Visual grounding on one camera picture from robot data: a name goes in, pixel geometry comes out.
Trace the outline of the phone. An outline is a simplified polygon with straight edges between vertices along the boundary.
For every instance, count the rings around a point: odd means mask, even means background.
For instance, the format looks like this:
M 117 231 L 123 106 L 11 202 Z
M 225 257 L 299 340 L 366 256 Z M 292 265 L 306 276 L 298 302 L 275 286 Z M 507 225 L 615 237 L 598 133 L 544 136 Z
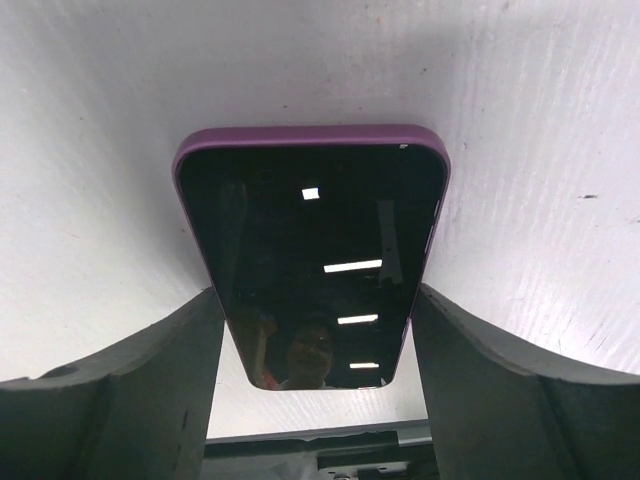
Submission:
M 450 177 L 418 125 L 210 128 L 178 147 L 180 203 L 249 382 L 389 385 Z

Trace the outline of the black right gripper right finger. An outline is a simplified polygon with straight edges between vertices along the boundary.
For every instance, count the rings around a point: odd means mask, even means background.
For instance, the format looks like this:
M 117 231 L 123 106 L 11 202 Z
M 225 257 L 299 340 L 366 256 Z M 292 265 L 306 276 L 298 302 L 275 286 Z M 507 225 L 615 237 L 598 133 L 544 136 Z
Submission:
M 545 350 L 426 285 L 411 324 L 441 478 L 638 478 L 637 375 Z

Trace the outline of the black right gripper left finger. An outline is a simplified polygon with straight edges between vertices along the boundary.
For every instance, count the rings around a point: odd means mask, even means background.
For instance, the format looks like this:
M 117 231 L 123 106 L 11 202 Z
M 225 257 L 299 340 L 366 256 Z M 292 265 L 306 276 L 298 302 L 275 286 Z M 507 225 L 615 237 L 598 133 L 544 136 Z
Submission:
M 95 354 L 2 382 L 2 478 L 198 478 L 224 321 L 208 288 Z

